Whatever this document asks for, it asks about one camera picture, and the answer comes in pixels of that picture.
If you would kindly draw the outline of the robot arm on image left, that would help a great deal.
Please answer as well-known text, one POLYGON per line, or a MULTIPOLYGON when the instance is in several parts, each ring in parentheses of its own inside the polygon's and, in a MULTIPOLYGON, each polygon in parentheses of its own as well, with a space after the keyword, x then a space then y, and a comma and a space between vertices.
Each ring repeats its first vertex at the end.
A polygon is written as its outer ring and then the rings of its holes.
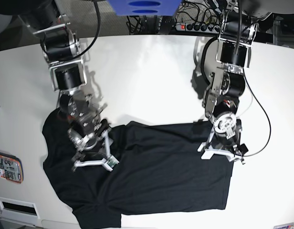
POLYGON ((84 55, 76 33, 54 0, 9 0, 1 12, 16 15, 40 40, 48 64, 52 86, 58 91, 57 117, 67 124, 67 136, 75 147, 74 161, 87 156, 108 160, 111 157, 109 124, 101 119, 102 109, 92 102, 92 95, 82 90, 87 83, 84 55))

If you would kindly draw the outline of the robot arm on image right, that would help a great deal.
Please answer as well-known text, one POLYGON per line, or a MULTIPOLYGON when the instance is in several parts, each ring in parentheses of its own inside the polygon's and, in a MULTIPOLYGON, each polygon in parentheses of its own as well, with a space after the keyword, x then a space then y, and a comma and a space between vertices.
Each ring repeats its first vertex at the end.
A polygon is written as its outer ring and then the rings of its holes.
POLYGON ((212 125, 208 139, 198 147, 204 160, 220 155, 230 162, 243 162, 250 156, 247 146, 241 143, 242 124, 237 111, 244 90, 250 89, 244 68, 250 66, 258 26, 252 15, 243 15, 241 0, 229 0, 221 13, 219 34, 203 48, 200 72, 207 87, 202 106, 212 125), (206 75, 206 54, 213 42, 217 42, 215 60, 219 66, 206 75))

